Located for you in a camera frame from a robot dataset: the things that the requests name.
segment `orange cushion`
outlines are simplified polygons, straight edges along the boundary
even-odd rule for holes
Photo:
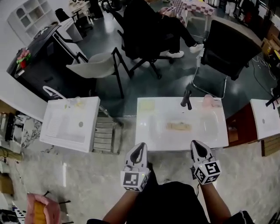
[[[34,224],[47,224],[46,217],[44,214],[45,205],[39,201],[34,203]]]

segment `faucet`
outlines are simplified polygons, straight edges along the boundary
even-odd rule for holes
[[[185,107],[186,105],[188,105],[188,109],[191,110],[192,109],[192,105],[191,102],[189,101],[189,97],[191,96],[192,92],[190,90],[185,90],[182,102],[181,102],[181,106]]]

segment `gray floor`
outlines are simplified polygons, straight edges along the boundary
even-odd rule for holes
[[[71,200],[66,205],[69,218],[76,224],[86,224],[90,218],[102,219],[125,192],[120,186],[120,170],[126,153],[134,146],[136,118],[121,118],[124,123],[120,155],[82,153],[52,147],[39,141],[38,121],[29,120],[25,140],[24,160],[19,164],[8,160],[13,181],[14,202],[27,209],[27,192],[52,193],[52,199]],[[280,208],[280,151],[269,157],[261,156],[261,143],[216,149],[222,174],[216,188],[231,214],[246,210],[256,224],[267,224]],[[192,185],[189,151],[149,153],[159,183],[169,179]],[[66,163],[65,186],[62,185],[62,164]],[[199,201],[207,214],[203,195]]]
[[[155,10],[158,10],[164,5],[161,2],[157,2],[151,4],[151,6]],[[212,17],[233,21],[237,27],[239,26],[242,28],[234,18],[225,15],[221,9],[217,9],[215,15]],[[117,33],[118,29],[122,30],[120,25],[113,19],[112,15],[104,12],[104,18],[94,21],[94,29],[89,31],[87,37],[79,42],[78,45],[87,57],[101,52],[110,52],[115,47],[121,50],[121,38]],[[195,20],[190,22],[188,24],[188,30],[193,35],[201,36],[204,30],[204,21]],[[195,36],[194,39],[201,41],[201,38]],[[136,115],[137,98],[139,97],[183,96],[186,84],[189,81],[188,76],[193,75],[195,72],[196,54],[191,54],[182,40],[181,50],[185,52],[185,56],[175,60],[172,65],[164,60],[158,60],[155,63],[162,74],[161,80],[156,78],[152,68],[144,66],[137,69],[133,78],[129,79],[122,65],[120,65],[119,71],[125,94],[125,99],[123,100],[120,98],[116,77],[99,79],[97,82],[97,94],[101,99],[101,104],[109,110],[112,116],[134,116]],[[122,50],[121,53],[128,68],[132,68],[135,62],[126,57]],[[254,65],[257,79],[267,91],[270,91],[270,88],[276,86],[276,81],[270,76],[267,67],[257,62],[254,62]],[[221,79],[224,75],[216,70],[209,66],[202,66],[199,76],[202,79],[197,80],[198,85],[206,86],[207,89],[212,89],[212,91],[214,91],[213,93],[221,89],[219,87],[222,85]],[[192,90],[193,97],[202,97],[205,95],[193,88]],[[225,116],[231,116],[245,106],[252,98],[269,99],[270,96],[255,80],[253,66],[250,62],[250,67],[245,68],[236,81],[232,81],[230,78],[228,79],[226,96],[223,99]]]

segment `gray plastic chair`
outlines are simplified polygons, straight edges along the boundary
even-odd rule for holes
[[[86,63],[80,63],[79,57],[81,57]],[[118,49],[115,48],[112,53],[105,52],[92,56],[87,60],[81,53],[78,53],[76,59],[71,65],[66,65],[67,68],[75,72],[76,74],[82,76],[83,78],[105,78],[110,75],[116,75],[119,84],[119,90],[121,92],[122,99],[123,88],[121,85],[121,80],[119,78],[118,66],[122,64],[125,68],[128,76],[130,77],[130,72],[123,61],[121,54]]]

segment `green floor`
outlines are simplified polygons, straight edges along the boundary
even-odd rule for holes
[[[155,10],[163,6],[161,2],[154,3]],[[103,13],[104,18],[94,21],[94,29],[87,33],[83,41],[78,43],[82,51],[91,57],[101,52],[110,52],[117,47],[128,66],[135,65],[131,59],[125,56],[121,50],[121,38],[117,30],[120,25],[113,19],[111,14]],[[224,17],[221,9],[216,11],[216,15]],[[204,30],[203,21],[193,21],[188,24],[191,34],[201,36]],[[171,65],[167,60],[158,60],[155,65],[162,74],[162,79],[158,80],[150,67],[140,67],[135,70],[132,79],[129,79],[122,65],[119,66],[122,87],[125,98],[121,99],[119,87],[115,76],[99,79],[97,81],[96,92],[101,99],[101,104],[108,109],[114,117],[134,116],[137,113],[137,98],[140,97],[182,97],[188,83],[188,76],[193,75],[196,67],[197,54],[191,54],[189,48],[181,40],[181,50],[185,55],[181,59],[176,59]],[[267,67],[261,63],[254,62],[255,75],[267,91],[276,86],[276,80],[272,78]],[[201,66],[197,85],[202,85],[212,91],[221,90],[224,75],[209,66]],[[203,97],[205,94],[192,89],[192,97]],[[244,68],[236,81],[227,79],[226,95],[223,99],[223,107],[226,118],[236,113],[249,103],[250,99],[270,99],[270,96],[258,84],[253,75],[252,61],[249,68]]]

